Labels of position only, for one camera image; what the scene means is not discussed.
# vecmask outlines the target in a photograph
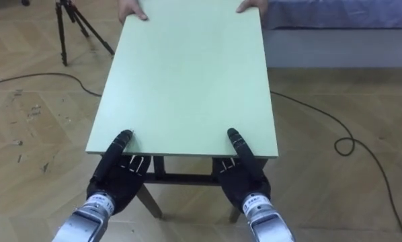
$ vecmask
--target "human hand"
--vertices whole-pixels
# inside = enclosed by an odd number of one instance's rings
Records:
[[[262,19],[268,10],[268,0],[243,0],[237,8],[237,13],[243,13],[249,7],[257,7]]]
[[[118,14],[120,23],[124,23],[128,15],[135,14],[143,21],[148,20],[147,15],[140,7],[138,0],[118,0]]]

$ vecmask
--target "black table leg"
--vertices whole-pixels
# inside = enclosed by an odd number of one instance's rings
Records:
[[[152,195],[143,184],[136,194],[137,198],[145,205],[147,210],[153,215],[155,218],[162,218],[162,211],[156,203],[155,199],[153,199]]]

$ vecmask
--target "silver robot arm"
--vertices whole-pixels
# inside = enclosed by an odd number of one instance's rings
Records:
[[[106,193],[90,196],[59,228],[52,242],[98,242],[113,211],[114,202]]]
[[[263,194],[248,195],[243,211],[257,242],[294,242],[294,237],[283,218]]]

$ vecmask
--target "table leg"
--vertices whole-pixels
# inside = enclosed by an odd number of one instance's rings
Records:
[[[261,163],[261,167],[264,168],[268,159],[258,159],[258,161]],[[240,210],[233,206],[233,209],[231,210],[231,215],[229,215],[229,222],[236,223],[237,220],[239,220],[240,214]]]
[[[159,219],[162,218],[161,209],[144,184],[141,186],[136,196],[146,206],[147,210],[149,210],[153,217]]]

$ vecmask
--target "tripod leg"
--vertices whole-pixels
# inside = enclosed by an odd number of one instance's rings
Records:
[[[62,64],[67,66],[67,50],[65,49],[65,33],[64,33],[64,23],[62,21],[62,8],[60,3],[56,3],[56,16],[58,17],[58,29],[59,29],[59,39],[61,41],[61,57]]]
[[[77,15],[74,15],[74,19],[75,19],[75,21],[77,22],[77,24],[80,26],[81,33],[82,33],[86,38],[89,37],[89,34],[87,33],[85,26],[83,26],[83,24],[80,22],[79,17],[77,17]]]
[[[85,17],[83,17],[83,15],[81,15],[79,10],[74,5],[71,5],[71,8],[73,9],[75,15],[77,15],[77,17],[80,17],[81,21],[83,21],[83,23],[87,26],[87,28],[89,28],[89,30],[92,32],[92,34],[101,42],[101,44],[104,46],[104,48],[106,48],[111,55],[114,55],[114,50],[112,49],[112,47],[110,47],[110,45],[108,45],[108,43],[105,42],[101,38],[101,36],[99,36],[99,34],[95,31],[95,29],[93,29],[91,24],[89,24],[89,22],[85,19]]]
[[[77,22],[77,24],[80,27],[81,33],[87,38],[89,37],[89,34],[86,31],[85,26],[83,26],[83,24],[81,24],[80,19],[77,17],[77,15],[74,13],[73,10],[73,6],[71,5],[71,3],[65,3],[64,4],[64,8],[67,11],[68,17],[71,20],[71,22],[75,23]]]
[[[65,11],[66,11],[67,14],[68,14],[68,17],[69,17],[69,19],[71,20],[71,23],[74,23],[74,22],[75,22],[75,19],[74,19],[74,15],[75,15],[75,14],[74,14],[74,12],[71,11],[71,9],[69,8],[68,3],[64,2],[64,3],[61,3],[61,5],[64,6]]]

